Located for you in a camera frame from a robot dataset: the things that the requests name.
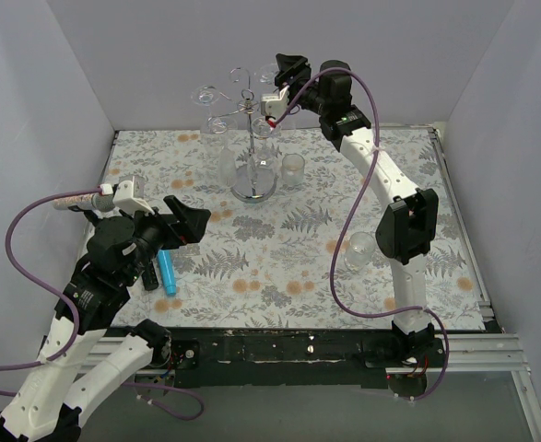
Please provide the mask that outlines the clear wine glass back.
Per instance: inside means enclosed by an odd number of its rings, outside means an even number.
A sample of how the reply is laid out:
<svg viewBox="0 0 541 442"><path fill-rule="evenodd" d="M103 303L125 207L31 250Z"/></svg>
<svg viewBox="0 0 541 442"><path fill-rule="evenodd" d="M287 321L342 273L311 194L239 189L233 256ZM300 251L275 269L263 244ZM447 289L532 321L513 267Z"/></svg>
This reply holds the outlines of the clear wine glass back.
<svg viewBox="0 0 541 442"><path fill-rule="evenodd" d="M279 72L276 63L265 64L257 72L257 86L262 94L272 93L276 90L275 78Z"/></svg>

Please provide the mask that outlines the ribbed stemmed wine glass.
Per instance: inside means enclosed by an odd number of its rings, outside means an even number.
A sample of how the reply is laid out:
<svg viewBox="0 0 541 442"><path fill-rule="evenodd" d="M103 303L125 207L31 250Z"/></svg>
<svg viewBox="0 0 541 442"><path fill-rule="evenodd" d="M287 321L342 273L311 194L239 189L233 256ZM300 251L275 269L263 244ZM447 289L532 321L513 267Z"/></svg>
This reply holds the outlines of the ribbed stemmed wine glass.
<svg viewBox="0 0 541 442"><path fill-rule="evenodd" d="M218 151L218 180L226 188L237 181L237 167L229 143L236 130L236 122L230 117L212 117L207 128L209 145Z"/></svg>

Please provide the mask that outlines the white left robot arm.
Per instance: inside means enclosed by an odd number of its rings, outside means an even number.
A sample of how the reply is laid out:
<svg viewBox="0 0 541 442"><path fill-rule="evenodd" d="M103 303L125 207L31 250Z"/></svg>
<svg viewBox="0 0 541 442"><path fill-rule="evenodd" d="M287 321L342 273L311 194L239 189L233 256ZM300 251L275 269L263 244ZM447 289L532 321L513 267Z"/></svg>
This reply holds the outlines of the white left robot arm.
<svg viewBox="0 0 541 442"><path fill-rule="evenodd" d="M156 255L196 244L206 233L210 211L172 195L164 203L167 214L151 207L110 217L83 212L94 233L58 295L37 359L26 366L24 383L0 411L0 441L76 441L89 416L137 370L169 363L170 332L143 320L116 351L84 377L78 375Z"/></svg>

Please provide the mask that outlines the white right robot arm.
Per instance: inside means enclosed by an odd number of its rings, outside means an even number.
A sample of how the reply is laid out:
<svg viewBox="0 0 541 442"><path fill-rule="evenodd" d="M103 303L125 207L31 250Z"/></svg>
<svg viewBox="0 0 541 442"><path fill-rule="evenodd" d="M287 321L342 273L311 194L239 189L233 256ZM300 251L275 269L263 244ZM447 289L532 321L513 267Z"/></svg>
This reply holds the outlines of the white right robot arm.
<svg viewBox="0 0 541 442"><path fill-rule="evenodd" d="M262 114L270 127L282 123L294 107L319 118L323 136L364 177L382 207L375 239L389 260L395 308L392 344L372 345L370 355L392 356L403 366L427 362L435 339L433 313L426 300L426 256L436 235L439 197L420 189L380 147L380 124L352 101L352 84L359 80L348 64L329 60L314 74L302 55L276 55L277 94L262 99Z"/></svg>

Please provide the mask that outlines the chrome wine glass rack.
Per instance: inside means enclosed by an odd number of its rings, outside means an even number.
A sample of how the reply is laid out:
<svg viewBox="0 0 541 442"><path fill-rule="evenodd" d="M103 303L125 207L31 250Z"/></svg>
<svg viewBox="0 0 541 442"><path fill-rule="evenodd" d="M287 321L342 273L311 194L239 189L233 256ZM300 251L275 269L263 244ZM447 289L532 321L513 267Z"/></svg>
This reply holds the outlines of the chrome wine glass rack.
<svg viewBox="0 0 541 442"><path fill-rule="evenodd" d="M232 188L227 188L233 196L239 201L247 204L258 204L268 200L276 191L277 184L277 164L276 177L270 179L264 173L258 176L255 171L253 160L254 154L254 137L252 130L252 122L263 117L260 112L260 101L253 91L253 76L250 71L243 67L236 67L229 72L229 80L232 83L243 82L244 87L241 89L240 96L233 99L219 91L220 98L213 105L213 114L218 117L230 117L236 122L236 130L229 143L229 148L233 151L237 167L237 181ZM245 153L237 157L234 152L233 143L238 136L238 116L246 118L246 138L245 138Z"/></svg>

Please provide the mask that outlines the ribbed short glass near rack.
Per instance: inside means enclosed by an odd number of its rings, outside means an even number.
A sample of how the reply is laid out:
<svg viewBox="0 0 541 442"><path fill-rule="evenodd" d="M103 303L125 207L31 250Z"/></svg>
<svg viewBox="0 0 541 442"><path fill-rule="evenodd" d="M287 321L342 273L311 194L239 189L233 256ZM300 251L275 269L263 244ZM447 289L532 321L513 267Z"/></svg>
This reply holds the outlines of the ribbed short glass near rack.
<svg viewBox="0 0 541 442"><path fill-rule="evenodd" d="M303 183L305 176L305 160L299 154L287 154L282 159L281 176L282 180L289 187L298 186Z"/></svg>

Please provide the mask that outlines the blue microphone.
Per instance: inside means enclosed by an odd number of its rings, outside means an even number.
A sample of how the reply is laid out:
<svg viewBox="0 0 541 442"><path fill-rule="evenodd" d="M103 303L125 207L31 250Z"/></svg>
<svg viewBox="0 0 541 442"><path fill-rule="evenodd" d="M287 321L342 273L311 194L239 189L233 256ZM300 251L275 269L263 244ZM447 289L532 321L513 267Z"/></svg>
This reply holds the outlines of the blue microphone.
<svg viewBox="0 0 541 442"><path fill-rule="evenodd" d="M177 294L177 285L170 252L168 250L160 250L157 260L164 291L168 297L175 297Z"/></svg>

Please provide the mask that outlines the black microphone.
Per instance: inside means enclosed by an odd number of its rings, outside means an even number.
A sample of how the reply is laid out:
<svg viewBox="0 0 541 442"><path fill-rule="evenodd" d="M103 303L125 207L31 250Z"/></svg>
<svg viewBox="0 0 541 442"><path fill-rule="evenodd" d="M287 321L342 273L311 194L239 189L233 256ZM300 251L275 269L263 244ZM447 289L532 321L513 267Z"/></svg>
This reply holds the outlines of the black microphone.
<svg viewBox="0 0 541 442"><path fill-rule="evenodd" d="M141 275L142 284L146 291L151 292L159 287L159 280L155 270L154 263L151 262Z"/></svg>

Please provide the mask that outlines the glitter silver microphone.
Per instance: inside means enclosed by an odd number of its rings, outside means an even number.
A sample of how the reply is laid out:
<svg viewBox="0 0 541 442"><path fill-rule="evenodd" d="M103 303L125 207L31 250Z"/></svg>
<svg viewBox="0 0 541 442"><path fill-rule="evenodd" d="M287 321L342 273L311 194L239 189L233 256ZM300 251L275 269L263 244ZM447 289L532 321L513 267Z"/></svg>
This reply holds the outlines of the glitter silver microphone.
<svg viewBox="0 0 541 442"><path fill-rule="evenodd" d="M98 211L108 213L112 211L115 206L112 194L101 195L99 193L87 193L55 199L53 200L53 208L55 210L70 210L74 212Z"/></svg>

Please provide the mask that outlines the floral table cloth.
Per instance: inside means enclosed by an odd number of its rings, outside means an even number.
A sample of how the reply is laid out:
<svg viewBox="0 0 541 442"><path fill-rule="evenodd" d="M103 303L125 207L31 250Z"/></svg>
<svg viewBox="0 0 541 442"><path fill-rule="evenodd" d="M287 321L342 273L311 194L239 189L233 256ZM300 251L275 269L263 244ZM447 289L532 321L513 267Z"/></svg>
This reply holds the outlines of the floral table cloth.
<svg viewBox="0 0 541 442"><path fill-rule="evenodd" d="M141 284L114 324L150 319L168 327L387 329L395 306L389 262L375 252L358 272L344 260L347 240L381 218L373 192L317 129L274 142L277 157L305 160L303 183L284 184L259 204L220 186L215 156L196 131L123 131L105 179L145 179L150 204L172 194L211 212L203 240L172 254L177 294Z"/></svg>

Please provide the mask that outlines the short glass front right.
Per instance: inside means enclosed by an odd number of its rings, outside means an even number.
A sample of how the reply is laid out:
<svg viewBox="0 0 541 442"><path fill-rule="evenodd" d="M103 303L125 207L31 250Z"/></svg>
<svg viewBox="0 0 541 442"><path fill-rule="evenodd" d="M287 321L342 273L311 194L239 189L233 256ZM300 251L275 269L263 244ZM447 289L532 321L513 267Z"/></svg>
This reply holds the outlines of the short glass front right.
<svg viewBox="0 0 541 442"><path fill-rule="evenodd" d="M367 232L356 232L350 238L345 252L345 265L354 272L367 266L376 249L374 237Z"/></svg>

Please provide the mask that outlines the black base frame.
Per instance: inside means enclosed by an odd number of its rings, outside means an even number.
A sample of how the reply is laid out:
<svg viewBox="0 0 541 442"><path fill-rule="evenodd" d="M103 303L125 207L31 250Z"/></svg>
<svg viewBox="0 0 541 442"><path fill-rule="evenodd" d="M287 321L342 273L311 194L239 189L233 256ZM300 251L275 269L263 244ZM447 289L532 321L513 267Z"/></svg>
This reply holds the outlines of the black base frame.
<svg viewBox="0 0 541 442"><path fill-rule="evenodd" d="M172 328L168 361L134 370L167 374L181 389L239 386L360 386L386 389L392 374L419 391L440 368L440 338L411 348L386 330Z"/></svg>

